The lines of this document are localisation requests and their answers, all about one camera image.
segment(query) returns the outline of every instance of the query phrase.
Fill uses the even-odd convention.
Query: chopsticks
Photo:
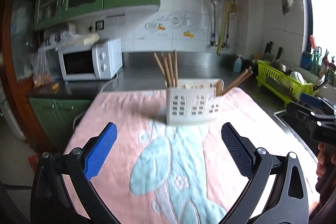
[[[223,91],[217,96],[223,96],[228,93],[232,88],[240,85],[247,78],[249,78],[253,74],[251,67],[245,69],[228,87],[224,88]]]
[[[175,88],[178,84],[178,76],[177,76],[177,52],[174,50],[173,58],[171,57],[171,53],[169,52],[168,57],[164,56],[163,52],[161,53],[161,58],[163,60],[162,63],[157,56],[156,52],[154,53],[155,60],[166,79],[168,88]]]

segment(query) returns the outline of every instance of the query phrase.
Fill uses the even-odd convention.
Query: microwave knob
[[[107,70],[107,65],[106,64],[101,65],[101,70],[106,71]]]
[[[100,60],[104,60],[106,58],[106,53],[102,52],[100,55],[99,55],[99,58]]]

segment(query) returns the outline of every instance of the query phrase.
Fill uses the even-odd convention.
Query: dish rack
[[[290,103],[292,100],[288,98],[286,95],[283,95],[281,92],[273,88],[271,85],[266,83],[266,77],[269,76],[276,80],[281,85],[284,85],[288,88],[288,90],[293,94],[295,98],[300,100],[300,96],[302,93],[308,93],[309,95],[315,95],[317,91],[313,91],[313,83],[302,84],[288,75],[285,75],[283,72],[278,71],[277,69],[269,66],[270,62],[257,60],[258,64],[258,76],[256,79],[258,80],[258,87],[261,85],[265,86],[279,98],[281,98],[285,102],[285,106]]]
[[[167,125],[194,125],[215,120],[223,96],[216,97],[215,84],[222,79],[179,79],[177,88],[167,88]]]

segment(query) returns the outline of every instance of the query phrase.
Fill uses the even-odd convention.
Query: white plastic basket
[[[216,97],[215,84],[222,79],[179,79],[177,88],[167,88],[167,124],[194,125],[215,120],[222,96]]]

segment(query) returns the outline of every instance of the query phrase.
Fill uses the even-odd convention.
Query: lower cabinet
[[[75,118],[84,113],[92,101],[29,98],[29,102],[44,132],[63,153],[73,134]]]

